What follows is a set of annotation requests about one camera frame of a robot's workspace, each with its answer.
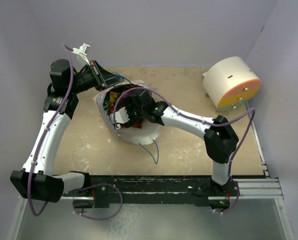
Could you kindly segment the blue checkered paper bag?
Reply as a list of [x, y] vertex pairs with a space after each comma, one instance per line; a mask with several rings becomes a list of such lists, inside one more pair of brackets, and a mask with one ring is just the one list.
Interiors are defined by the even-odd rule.
[[[109, 107], [109, 92], [121, 92], [136, 88], [143, 87], [147, 88], [148, 85], [145, 84], [141, 79], [129, 81], [124, 76], [124, 81], [122, 83], [116, 84], [93, 97], [93, 101], [98, 108], [100, 116], [104, 121], [106, 127], [111, 130], [119, 138], [134, 144], [141, 146], [146, 152], [148, 152], [154, 160], [155, 164], [158, 164], [159, 161], [159, 146], [156, 142], [157, 138], [160, 135], [160, 126], [157, 124], [150, 123], [148, 120], [144, 119], [142, 123], [142, 129], [139, 128], [124, 128], [121, 125], [120, 129], [115, 129], [110, 119], [110, 107]], [[121, 100], [118, 103], [118, 109], [123, 108], [123, 102], [129, 100], [131, 93], [128, 92], [125, 95], [121, 95], [119, 98]]]

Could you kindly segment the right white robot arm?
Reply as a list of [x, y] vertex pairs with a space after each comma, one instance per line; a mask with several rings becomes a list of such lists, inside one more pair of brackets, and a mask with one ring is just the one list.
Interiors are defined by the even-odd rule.
[[211, 118], [184, 112], [165, 99], [155, 101], [152, 92], [144, 87], [135, 87], [120, 96], [126, 96], [129, 119], [126, 126], [133, 125], [138, 119], [146, 119], [152, 124], [178, 128], [203, 139], [207, 155], [213, 160], [211, 190], [217, 196], [224, 195], [229, 190], [229, 161], [239, 141], [228, 120], [221, 115]]

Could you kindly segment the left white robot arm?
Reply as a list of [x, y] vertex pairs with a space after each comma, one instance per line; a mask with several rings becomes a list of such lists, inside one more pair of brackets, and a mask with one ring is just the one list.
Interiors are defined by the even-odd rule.
[[56, 203], [68, 192], [86, 196], [92, 189], [86, 172], [53, 175], [58, 148], [79, 102], [77, 95], [91, 88], [103, 91], [121, 83], [123, 78], [95, 60], [76, 71], [66, 59], [51, 64], [50, 78], [37, 140], [22, 169], [13, 171], [10, 180], [23, 198]]

